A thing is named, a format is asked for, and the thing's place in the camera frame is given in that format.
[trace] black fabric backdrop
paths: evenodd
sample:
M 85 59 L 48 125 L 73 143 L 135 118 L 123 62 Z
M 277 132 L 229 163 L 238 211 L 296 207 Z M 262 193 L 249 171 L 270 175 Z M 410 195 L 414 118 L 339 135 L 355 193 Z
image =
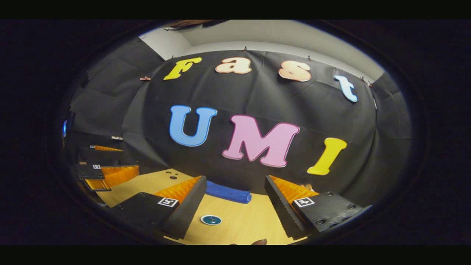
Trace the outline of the black fabric backdrop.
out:
M 334 191 L 367 206 L 392 188 L 407 160 L 409 116 L 401 92 L 387 75 L 370 89 L 359 77 L 329 65 L 250 50 L 200 53 L 167 60 L 159 66 L 152 57 L 145 56 L 146 59 L 135 60 L 149 61 L 141 68 L 125 63 L 118 55 L 108 57 L 115 60 L 102 60 L 90 70 L 89 85 L 73 101 L 77 112 L 74 129 L 122 136 L 124 140 L 119 145 L 129 161 L 138 160 L 138 164 L 148 168 L 141 173 L 172 167 L 193 176 L 206 175 L 220 185 L 260 194 L 265 194 L 265 175 L 272 174 L 297 184 L 311 183 L 318 192 Z M 195 57 L 202 61 L 177 79 L 163 80 L 177 61 Z M 217 73 L 214 68 L 230 57 L 249 58 L 252 71 L 244 75 Z M 311 80 L 297 82 L 280 77 L 278 70 L 286 60 L 308 64 Z M 140 81 L 139 75 L 152 80 Z M 358 102 L 345 98 L 334 75 L 348 78 Z M 196 132 L 198 107 L 218 111 L 211 119 L 203 145 L 187 147 L 172 140 L 169 125 L 173 105 L 192 109 L 185 121 L 187 135 Z M 279 122 L 301 128 L 289 147 L 286 167 L 262 165 L 259 159 L 266 151 L 253 162 L 246 156 L 241 160 L 222 156 L 234 130 L 230 118 L 238 114 L 255 117 L 262 136 Z M 307 169 L 322 155 L 327 137 L 340 138 L 348 145 L 328 175 L 308 174 Z

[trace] peach letter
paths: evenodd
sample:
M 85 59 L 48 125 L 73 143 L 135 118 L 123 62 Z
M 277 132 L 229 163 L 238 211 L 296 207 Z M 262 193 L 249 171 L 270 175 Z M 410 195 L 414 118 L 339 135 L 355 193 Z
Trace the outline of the peach letter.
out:
M 252 70 L 249 66 L 249 59 L 243 57 L 232 57 L 222 60 L 222 64 L 216 66 L 216 72 L 246 74 Z
M 278 70 L 278 73 L 282 78 L 299 82 L 306 82 L 311 79 L 311 74 L 308 72 L 311 68 L 305 63 L 284 61 L 281 63 L 281 67 L 282 68 Z

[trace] yellow letter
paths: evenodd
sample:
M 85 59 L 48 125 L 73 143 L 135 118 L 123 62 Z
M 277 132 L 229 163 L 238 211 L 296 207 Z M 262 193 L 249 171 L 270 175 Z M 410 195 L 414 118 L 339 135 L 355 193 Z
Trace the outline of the yellow letter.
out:
M 201 62 L 201 57 L 178 61 L 177 65 L 175 65 L 170 74 L 168 74 L 168 76 L 164 77 L 163 79 L 177 79 L 180 77 L 180 71 L 184 73 L 190 69 L 193 63 L 197 64 L 199 62 Z
M 232 57 L 222 60 L 222 64 L 216 66 L 216 72 L 246 74 L 252 70 L 249 66 L 249 59 L 243 57 Z
M 347 143 L 344 140 L 337 138 L 326 138 L 324 144 L 325 150 L 317 163 L 308 169 L 309 174 L 327 175 L 329 173 L 329 167 L 332 165 L 335 158 L 337 158 L 340 151 L 347 147 Z
M 284 61 L 281 63 L 281 67 L 282 68 L 278 70 L 278 73 L 282 78 L 299 82 L 306 82 L 311 79 L 311 74 L 308 72 L 311 68 L 305 63 Z

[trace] white wall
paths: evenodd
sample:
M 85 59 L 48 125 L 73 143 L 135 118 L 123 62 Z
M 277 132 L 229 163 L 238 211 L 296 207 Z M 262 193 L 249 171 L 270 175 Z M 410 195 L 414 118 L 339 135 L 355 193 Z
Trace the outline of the white wall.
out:
M 196 53 L 201 53 L 201 52 L 208 52 L 208 51 L 217 51 L 217 50 L 243 50 L 245 46 L 247 46 L 248 50 L 280 52 L 280 53 L 296 55 L 296 56 L 300 56 L 304 58 L 308 58 L 308 56 L 310 56 L 311 60 L 325 63 L 327 65 L 331 65 L 338 69 L 342 69 L 355 76 L 358 76 L 359 78 L 364 77 L 366 81 L 371 82 L 371 83 L 373 83 L 379 77 L 379 76 L 376 76 L 376 78 L 372 78 L 369 75 L 361 72 L 360 70 L 324 54 L 320 54 L 320 53 L 313 52 L 311 50 L 306 50 L 303 48 L 277 44 L 277 43 L 269 43 L 269 42 L 228 41 L 228 42 L 209 43 L 209 44 L 192 46 L 186 51 L 180 53 L 179 56 L 196 54 Z
M 216 50 L 262 50 L 311 57 L 373 83 L 383 68 L 326 32 L 291 20 L 230 20 L 187 32 L 158 28 L 139 36 L 163 59 Z
M 140 35 L 139 38 L 155 50 L 164 60 L 168 60 L 172 56 L 180 56 L 181 53 L 191 48 L 191 44 L 181 33 L 166 31 L 163 28 L 149 31 Z

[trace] orange gripper pad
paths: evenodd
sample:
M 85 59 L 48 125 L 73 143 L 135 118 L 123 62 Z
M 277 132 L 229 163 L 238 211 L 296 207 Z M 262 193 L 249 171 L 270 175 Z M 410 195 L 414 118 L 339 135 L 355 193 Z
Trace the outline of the orange gripper pad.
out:
M 278 189 L 281 191 L 285 199 L 290 203 L 290 205 L 296 199 L 312 197 L 319 194 L 315 191 L 308 190 L 297 184 L 274 177 L 272 175 L 270 175 L 270 177 L 273 180 L 273 182 L 276 184 Z
M 100 145 L 96 145 L 96 146 L 95 146 L 95 150 L 102 150 L 102 151 L 122 151 L 121 149 L 115 149 L 115 148 L 106 147 L 106 146 L 100 146 Z
M 139 166 L 101 167 L 108 187 L 129 181 L 139 175 Z
M 191 180 L 183 181 L 182 183 L 161 190 L 155 193 L 154 195 L 165 198 L 177 199 L 181 203 L 188 195 L 190 190 L 193 188 L 193 186 L 198 182 L 200 177 L 201 176 L 198 176 Z
M 106 184 L 104 180 L 84 180 L 87 185 L 90 187 L 92 190 L 109 190 L 110 187 Z

